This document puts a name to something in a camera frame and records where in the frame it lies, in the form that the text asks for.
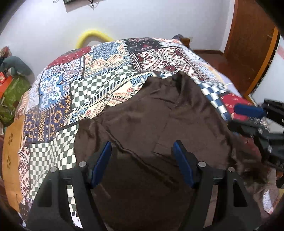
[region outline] blue gripper pad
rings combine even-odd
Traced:
[[[197,169],[198,160],[195,155],[188,152],[180,140],[174,142],[172,148],[173,154],[177,160],[179,169],[183,175],[184,181],[190,187],[194,187],[200,181],[200,174]]]
[[[103,151],[100,154],[100,157],[97,160],[97,164],[94,166],[93,169],[92,180],[91,180],[91,185],[93,187],[95,187],[101,182],[106,166],[110,159],[111,152],[112,152],[111,142],[107,142]]]
[[[249,106],[245,104],[236,104],[234,106],[234,112],[240,115],[262,118],[267,116],[267,112],[260,107]]]

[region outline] floor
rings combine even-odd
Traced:
[[[227,76],[235,85],[237,90],[243,95],[256,74],[251,69],[237,63],[236,61],[229,61],[221,54],[207,54],[197,53],[217,71]]]

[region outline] red patterned fabric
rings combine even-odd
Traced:
[[[79,57],[82,57],[83,55],[89,53],[90,51],[91,51],[91,47],[84,47],[82,49],[76,49],[76,50],[69,51],[69,52],[61,55],[57,59],[55,59],[51,64],[49,64],[46,67],[46,69],[49,69],[50,67],[53,67],[53,66],[56,66],[56,65],[68,63],[72,60],[75,60]]]
[[[221,100],[224,103],[224,106],[226,107],[227,111],[231,114],[232,119],[238,119],[238,120],[243,120],[243,121],[249,119],[248,116],[239,115],[234,112],[234,107],[236,104],[251,105],[249,101],[243,98],[240,98],[233,93],[222,96]]]
[[[282,46],[278,47],[277,54],[279,54],[281,58],[284,59],[284,48]]]

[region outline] brown blanket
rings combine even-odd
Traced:
[[[184,183],[171,153],[176,140],[212,167],[230,165],[241,174],[253,169],[248,184],[258,179],[262,185],[268,172],[184,73],[148,77],[131,99],[80,121],[74,143],[77,162],[107,140],[116,149],[94,199],[115,230],[177,230],[194,190]]]

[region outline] bed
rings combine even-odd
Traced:
[[[178,71],[200,87],[224,121],[248,119],[233,111],[234,104],[249,102],[232,82],[176,39],[117,40],[69,51],[50,63],[23,96],[16,114],[16,118],[24,116],[18,151],[22,219],[27,220],[50,167],[61,170],[76,165],[74,140],[79,120],[94,118],[105,106],[127,101],[148,77],[166,79]],[[73,222],[81,227],[72,186],[67,186],[67,192]]]

